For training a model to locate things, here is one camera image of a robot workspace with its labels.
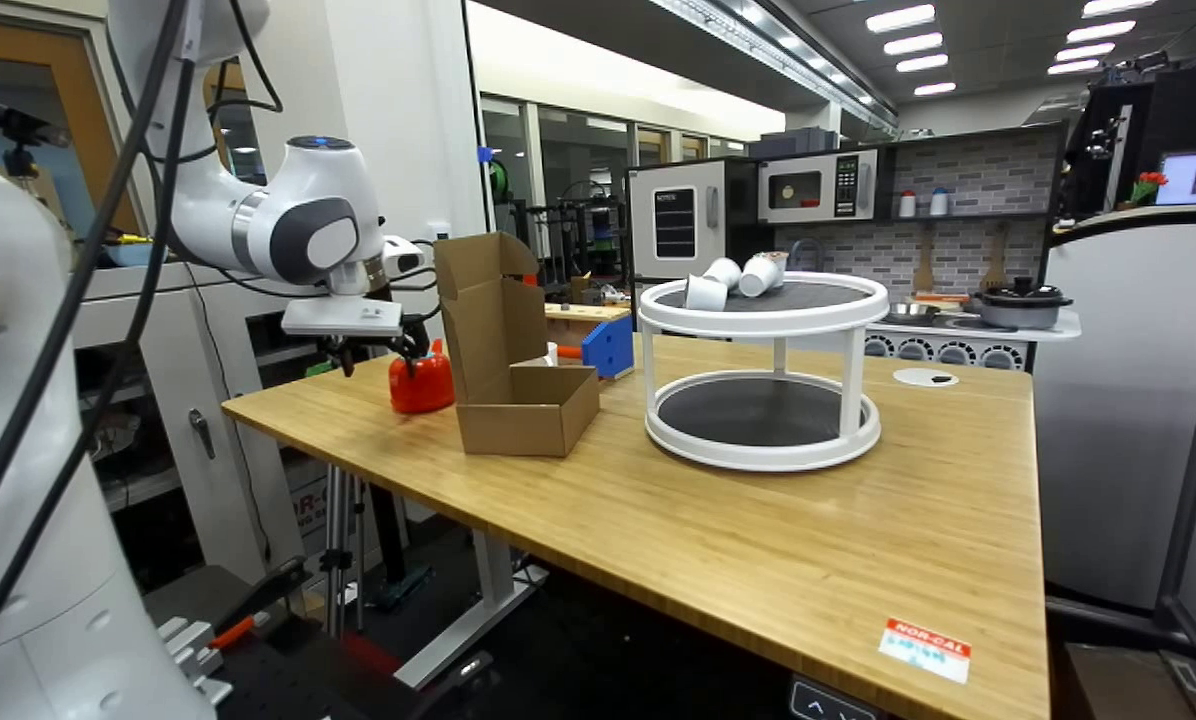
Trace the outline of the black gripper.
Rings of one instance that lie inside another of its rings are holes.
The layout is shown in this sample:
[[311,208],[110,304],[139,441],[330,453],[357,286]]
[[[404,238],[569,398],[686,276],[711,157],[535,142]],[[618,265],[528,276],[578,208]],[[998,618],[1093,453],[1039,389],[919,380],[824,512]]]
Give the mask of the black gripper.
[[427,356],[427,326],[421,314],[404,314],[398,336],[384,336],[384,349],[404,356],[404,359],[424,359]]

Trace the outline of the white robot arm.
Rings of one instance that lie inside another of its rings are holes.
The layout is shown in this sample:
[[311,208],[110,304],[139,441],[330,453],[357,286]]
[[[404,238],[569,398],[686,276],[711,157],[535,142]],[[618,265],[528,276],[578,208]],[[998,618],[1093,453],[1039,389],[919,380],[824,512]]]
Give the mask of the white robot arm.
[[[387,267],[357,142],[295,136],[287,165],[238,181],[196,71],[239,52],[268,0],[110,0],[135,94],[123,165],[160,170],[158,234],[291,286],[283,326],[326,341],[411,332],[372,282]],[[218,720],[163,649],[87,465],[73,326],[102,244],[0,176],[0,720]]]

